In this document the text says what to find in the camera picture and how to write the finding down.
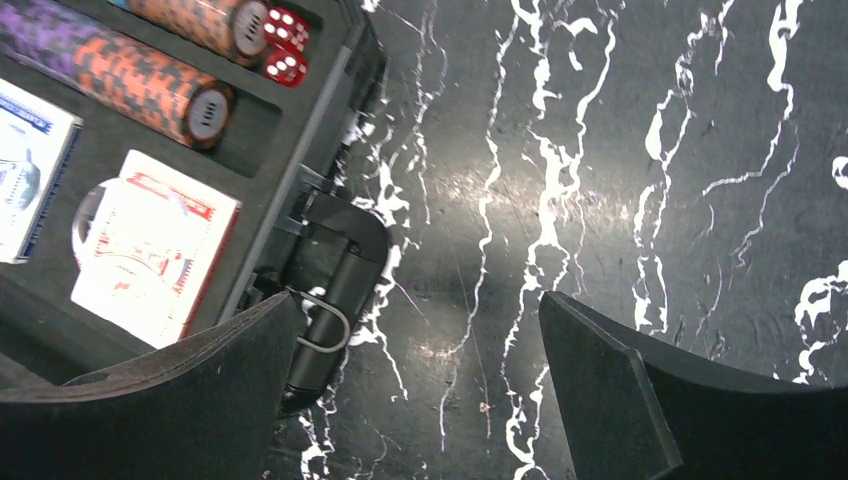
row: poker chip roll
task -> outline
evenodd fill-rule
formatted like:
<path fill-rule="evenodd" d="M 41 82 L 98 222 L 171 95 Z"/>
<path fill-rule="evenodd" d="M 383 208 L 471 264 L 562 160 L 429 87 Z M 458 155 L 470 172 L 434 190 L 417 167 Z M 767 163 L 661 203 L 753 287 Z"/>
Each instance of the poker chip roll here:
<path fill-rule="evenodd" d="M 52 0 L 0 0 L 0 51 L 193 149 L 229 124 L 228 85 Z"/>
<path fill-rule="evenodd" d="M 106 1 L 239 65 L 256 65 L 268 46 L 265 0 Z"/>

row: metal loop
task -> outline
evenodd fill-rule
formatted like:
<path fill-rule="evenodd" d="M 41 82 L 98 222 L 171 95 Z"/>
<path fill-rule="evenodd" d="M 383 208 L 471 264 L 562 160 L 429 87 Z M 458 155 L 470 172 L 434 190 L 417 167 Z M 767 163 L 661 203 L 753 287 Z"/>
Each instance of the metal loop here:
<path fill-rule="evenodd" d="M 318 345 L 317 343 L 314 343 L 312 341 L 309 341 L 309 340 L 303 338 L 303 336 L 297 337 L 297 343 L 303 345 L 304 347 L 311 348 L 312 350 L 315 350 L 318 353 L 336 353 L 340 350 L 344 350 L 344 348 L 347 347 L 348 342 L 350 342 L 350 337 L 351 337 L 350 321 L 347 319 L 347 316 L 341 310 L 339 310 L 338 308 L 334 307 L 333 305 L 330 305 L 329 303 L 321 300 L 320 298 L 316 298 L 315 296 L 310 295 L 306 292 L 297 291 L 297 290 L 295 290 L 291 287 L 286 287 L 286 288 L 290 292 L 292 292 L 296 295 L 299 295 L 300 297 L 303 297 L 303 299 L 305 299 L 305 300 L 309 300 L 310 302 L 314 303 L 316 306 L 321 307 L 324 310 L 327 310 L 328 312 L 335 315 L 339 320 L 341 320 L 342 326 L 344 327 L 344 335 L 342 335 L 342 340 L 338 344 L 336 344 L 332 347 L 329 347 L 329 348 L 328 347 L 322 347 L 321 345 Z"/>

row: red die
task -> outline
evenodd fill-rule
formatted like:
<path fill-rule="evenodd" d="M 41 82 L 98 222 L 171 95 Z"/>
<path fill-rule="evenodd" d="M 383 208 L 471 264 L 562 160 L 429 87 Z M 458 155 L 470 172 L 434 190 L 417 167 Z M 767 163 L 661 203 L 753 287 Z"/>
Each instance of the red die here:
<path fill-rule="evenodd" d="M 275 49 L 265 62 L 263 73 L 280 85 L 295 88 L 303 81 L 309 65 L 297 52 L 285 48 Z"/>
<path fill-rule="evenodd" d="M 302 52 L 309 41 L 309 25 L 285 8 L 268 10 L 264 25 L 265 39 L 271 45 Z"/>

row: purple poker chip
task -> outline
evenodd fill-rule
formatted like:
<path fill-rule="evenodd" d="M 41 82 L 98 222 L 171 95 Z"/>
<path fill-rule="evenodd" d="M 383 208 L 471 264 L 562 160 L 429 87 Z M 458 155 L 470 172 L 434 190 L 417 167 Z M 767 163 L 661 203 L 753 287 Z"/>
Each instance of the purple poker chip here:
<path fill-rule="evenodd" d="M 76 51 L 103 30 L 52 0 L 0 0 L 0 51 L 65 82 L 77 78 Z"/>

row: marble surface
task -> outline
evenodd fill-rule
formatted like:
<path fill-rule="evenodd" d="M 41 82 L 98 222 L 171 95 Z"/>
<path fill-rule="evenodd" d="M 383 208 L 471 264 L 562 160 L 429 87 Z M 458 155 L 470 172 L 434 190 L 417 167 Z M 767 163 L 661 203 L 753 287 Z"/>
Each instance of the marble surface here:
<path fill-rule="evenodd" d="M 264 478 L 574 478 L 545 290 L 716 362 L 848 381 L 843 7 L 366 0 L 390 62 L 338 183 L 391 262 Z"/>

